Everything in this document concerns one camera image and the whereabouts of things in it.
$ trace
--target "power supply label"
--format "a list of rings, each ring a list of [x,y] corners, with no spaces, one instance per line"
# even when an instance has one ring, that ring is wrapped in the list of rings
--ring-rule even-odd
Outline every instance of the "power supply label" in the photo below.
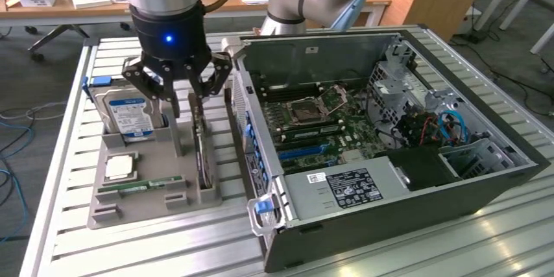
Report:
[[[383,199],[366,168],[327,175],[327,183],[343,209]]]

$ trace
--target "motherboard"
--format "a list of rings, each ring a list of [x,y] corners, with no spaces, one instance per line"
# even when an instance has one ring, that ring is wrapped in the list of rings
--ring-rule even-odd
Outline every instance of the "motherboard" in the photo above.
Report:
[[[262,102],[285,174],[367,160],[387,149],[378,137],[361,90],[347,84],[317,88],[318,96],[298,98],[306,90],[289,91]]]

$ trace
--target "blue hard drive label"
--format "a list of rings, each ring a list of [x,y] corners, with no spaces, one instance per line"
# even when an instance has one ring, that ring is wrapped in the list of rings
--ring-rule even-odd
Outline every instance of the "blue hard drive label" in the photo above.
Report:
[[[147,101],[142,98],[110,101],[110,110],[119,132],[130,138],[128,141],[140,141],[154,133],[154,125],[147,111]]]
[[[142,104],[142,103],[146,103],[146,102],[147,102],[147,100],[140,99],[140,98],[138,98],[138,99],[124,99],[124,100],[110,101],[110,105],[120,106],[120,105],[130,105],[130,104]]]
[[[343,209],[383,199],[366,168],[327,175],[327,183]]]

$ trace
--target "ram module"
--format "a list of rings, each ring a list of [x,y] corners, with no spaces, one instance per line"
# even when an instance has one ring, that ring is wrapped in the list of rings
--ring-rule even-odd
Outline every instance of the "ram module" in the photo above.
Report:
[[[118,185],[106,186],[98,189],[99,193],[106,193],[107,191],[119,191],[120,193],[136,193],[140,191],[147,191],[151,189],[159,189],[166,187],[166,184],[172,181],[183,180],[180,175],[171,176],[168,178],[155,178],[152,180],[143,180],[130,183],[122,183]]]
[[[294,130],[283,131],[281,140],[282,142],[290,142],[299,139],[322,138],[341,134],[343,130],[345,126],[338,123],[326,124],[325,126],[313,126],[309,128],[297,128]]]

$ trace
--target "metal slats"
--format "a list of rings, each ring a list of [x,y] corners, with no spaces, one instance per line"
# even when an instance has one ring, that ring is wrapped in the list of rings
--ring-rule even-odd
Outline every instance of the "metal slats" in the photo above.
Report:
[[[482,96],[530,144],[554,158],[553,133],[503,92],[490,88],[479,72],[435,37],[417,27],[406,29]],[[208,37],[212,50],[222,36]],[[120,75],[123,55],[139,50],[135,38],[100,40],[92,76]],[[417,60],[418,71],[435,86],[446,86],[433,69]],[[187,82],[176,82],[182,118],[190,120]],[[222,97],[206,103],[215,134],[215,156],[223,193],[222,206],[99,230],[86,228],[92,179],[103,124],[94,104],[83,99],[74,148],[63,162],[60,204],[54,211],[55,243],[44,253],[44,276],[267,276],[258,239],[250,232],[246,196],[230,123]],[[530,182],[513,188],[474,215],[425,228],[371,246],[345,252],[281,272],[275,276],[530,276],[554,271],[554,165]]]

